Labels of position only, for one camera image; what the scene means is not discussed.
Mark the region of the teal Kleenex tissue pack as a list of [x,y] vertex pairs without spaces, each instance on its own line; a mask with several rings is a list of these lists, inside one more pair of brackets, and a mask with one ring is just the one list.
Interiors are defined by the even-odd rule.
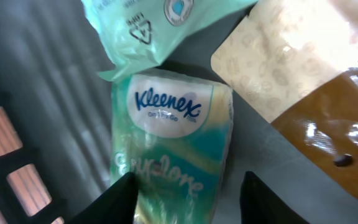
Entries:
[[139,185],[136,223],[211,223],[233,129],[231,87],[151,69],[112,83],[110,174]]

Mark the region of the brown paper bread bag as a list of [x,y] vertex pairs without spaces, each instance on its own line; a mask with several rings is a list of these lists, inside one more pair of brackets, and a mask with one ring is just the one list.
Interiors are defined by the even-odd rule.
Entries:
[[259,1],[211,68],[358,199],[358,1]]

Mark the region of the mint wet wipes pack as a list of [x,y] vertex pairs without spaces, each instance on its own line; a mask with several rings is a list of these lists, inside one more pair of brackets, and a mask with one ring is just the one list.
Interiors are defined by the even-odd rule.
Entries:
[[106,81],[158,67],[189,35],[257,0],[82,0],[114,69]]

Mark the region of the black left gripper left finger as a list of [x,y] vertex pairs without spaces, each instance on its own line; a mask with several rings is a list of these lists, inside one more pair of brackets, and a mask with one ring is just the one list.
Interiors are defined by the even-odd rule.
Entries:
[[128,172],[69,224],[132,224],[139,194],[135,174]]

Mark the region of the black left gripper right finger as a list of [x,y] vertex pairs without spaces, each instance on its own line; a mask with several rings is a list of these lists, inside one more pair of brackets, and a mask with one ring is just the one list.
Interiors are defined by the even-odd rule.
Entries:
[[307,224],[257,175],[247,171],[240,193],[242,224]]

